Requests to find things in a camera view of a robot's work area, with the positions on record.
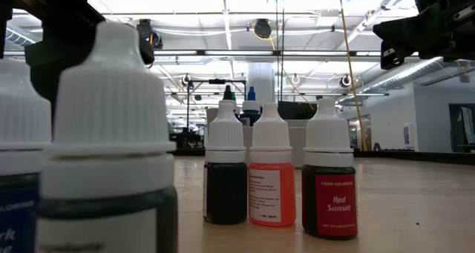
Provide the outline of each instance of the label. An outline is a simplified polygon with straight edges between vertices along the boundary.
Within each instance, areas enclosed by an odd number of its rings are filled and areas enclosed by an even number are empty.
[[[157,253],[155,209],[92,220],[40,218],[37,228],[37,253]]]
[[[0,253],[33,253],[38,189],[0,192]]]
[[[249,216],[271,223],[281,221],[281,172],[249,170]]]
[[[318,233],[358,234],[355,175],[316,175],[315,181]]]
[[[206,217],[208,214],[206,210],[206,205],[208,202],[208,169],[204,168],[203,171],[203,217]]]

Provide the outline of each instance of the blue label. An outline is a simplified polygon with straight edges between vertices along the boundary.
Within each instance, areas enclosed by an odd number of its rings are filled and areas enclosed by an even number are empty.
[[[0,253],[33,253],[37,188],[0,191]]]

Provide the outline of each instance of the table surface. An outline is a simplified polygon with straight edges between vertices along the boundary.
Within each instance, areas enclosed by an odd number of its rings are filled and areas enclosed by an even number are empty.
[[[295,171],[295,225],[204,223],[203,164],[202,157],[176,158],[179,252],[475,252],[473,166],[356,159],[359,234],[333,241],[303,232],[301,171]]]

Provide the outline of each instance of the wall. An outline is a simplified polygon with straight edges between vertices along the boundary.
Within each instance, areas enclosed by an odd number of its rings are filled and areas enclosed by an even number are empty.
[[[414,85],[419,150],[452,152],[449,104],[475,103],[475,85],[462,84],[459,78],[427,87],[420,81]]]
[[[371,140],[381,148],[404,148],[403,128],[405,124],[415,125],[413,132],[414,149],[419,150],[417,141],[416,108],[414,105],[413,83],[401,90],[388,91],[389,96],[370,97],[361,108],[361,115],[371,116]],[[341,116],[345,119],[357,117],[356,108],[345,108]]]

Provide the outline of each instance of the orange liquid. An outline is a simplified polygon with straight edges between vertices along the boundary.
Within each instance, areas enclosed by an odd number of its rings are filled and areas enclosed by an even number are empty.
[[[292,163],[285,164],[259,164],[252,163],[249,170],[280,171],[281,176],[281,221],[279,223],[256,220],[249,218],[253,223],[262,226],[281,227],[289,226],[295,222],[295,178]]]

